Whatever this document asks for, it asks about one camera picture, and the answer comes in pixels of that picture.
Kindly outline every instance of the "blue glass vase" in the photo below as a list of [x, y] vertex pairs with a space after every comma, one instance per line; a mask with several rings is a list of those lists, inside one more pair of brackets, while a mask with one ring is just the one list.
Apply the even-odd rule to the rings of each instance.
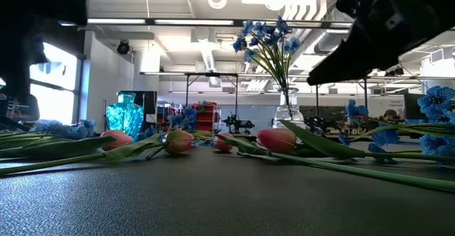
[[120, 130], [136, 140], [144, 119], [144, 108], [134, 104], [134, 93], [119, 93], [119, 102], [107, 107], [107, 127]]

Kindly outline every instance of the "gray table surface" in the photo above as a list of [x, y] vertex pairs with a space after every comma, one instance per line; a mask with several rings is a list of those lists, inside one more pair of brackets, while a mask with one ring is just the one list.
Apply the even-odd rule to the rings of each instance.
[[[353, 166], [455, 180], [428, 163]], [[452, 193], [209, 148], [0, 178], [1, 236], [453, 235], [454, 211]]]

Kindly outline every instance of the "table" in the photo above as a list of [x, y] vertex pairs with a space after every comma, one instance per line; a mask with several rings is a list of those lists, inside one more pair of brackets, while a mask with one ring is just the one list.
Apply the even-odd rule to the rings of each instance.
[[[455, 171], [427, 163], [353, 166], [455, 179]], [[454, 194], [203, 147], [178, 158], [141, 156], [0, 178], [0, 208], [2, 236], [455, 232]]]

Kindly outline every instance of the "tulip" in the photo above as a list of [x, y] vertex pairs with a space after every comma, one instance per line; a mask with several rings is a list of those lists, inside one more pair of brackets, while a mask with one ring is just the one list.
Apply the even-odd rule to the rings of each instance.
[[279, 153], [290, 153], [296, 144], [296, 135], [289, 129], [264, 129], [257, 138], [263, 147]]
[[[227, 132], [220, 132], [218, 134], [222, 136], [232, 137], [232, 135]], [[229, 152], [232, 149], [232, 145], [226, 144], [226, 142], [219, 138], [218, 136], [215, 136], [215, 138], [213, 139], [213, 146], [220, 150], [221, 152]]]
[[114, 143], [102, 148], [105, 151], [110, 151], [117, 147], [126, 146], [133, 142], [133, 138], [127, 136], [124, 132], [121, 132], [119, 130], [107, 130], [101, 134], [101, 136], [112, 136], [116, 139]]
[[166, 152], [170, 155], [181, 154], [191, 148], [194, 136], [182, 130], [170, 132], [166, 137]]

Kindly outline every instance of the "clear glass vase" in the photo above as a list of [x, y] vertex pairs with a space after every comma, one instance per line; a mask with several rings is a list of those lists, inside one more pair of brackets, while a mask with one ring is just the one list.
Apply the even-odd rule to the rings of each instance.
[[144, 119], [144, 108], [134, 103], [134, 93], [119, 93], [119, 102], [107, 107], [107, 126], [120, 130], [136, 140]]
[[279, 120], [287, 120], [295, 125], [305, 129], [304, 116], [299, 111], [299, 106], [297, 105], [297, 91], [296, 88], [289, 88], [284, 90], [279, 90], [281, 93], [280, 97], [280, 106], [278, 107], [277, 113], [273, 120], [274, 129], [283, 129], [286, 128]]

